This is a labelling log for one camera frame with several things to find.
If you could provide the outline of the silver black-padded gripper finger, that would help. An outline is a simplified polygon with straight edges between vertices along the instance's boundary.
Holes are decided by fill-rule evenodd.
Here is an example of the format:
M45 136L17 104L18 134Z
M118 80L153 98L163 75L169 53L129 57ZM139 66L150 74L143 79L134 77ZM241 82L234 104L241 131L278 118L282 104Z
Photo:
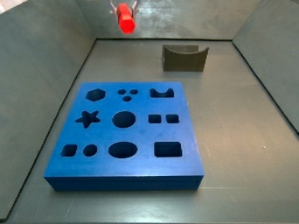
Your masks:
M110 13L118 13L118 7L117 7L117 5L114 4L114 0L110 0L110 6L111 6L111 11L110 11Z

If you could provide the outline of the silver gripper finger with screw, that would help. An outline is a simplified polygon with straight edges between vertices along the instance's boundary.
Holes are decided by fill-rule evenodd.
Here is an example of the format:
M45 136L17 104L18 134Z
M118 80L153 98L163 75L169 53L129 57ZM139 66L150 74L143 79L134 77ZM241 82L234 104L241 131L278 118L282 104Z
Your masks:
M131 7L133 15L135 15L138 13L138 5L139 5L139 0L135 0L134 5Z

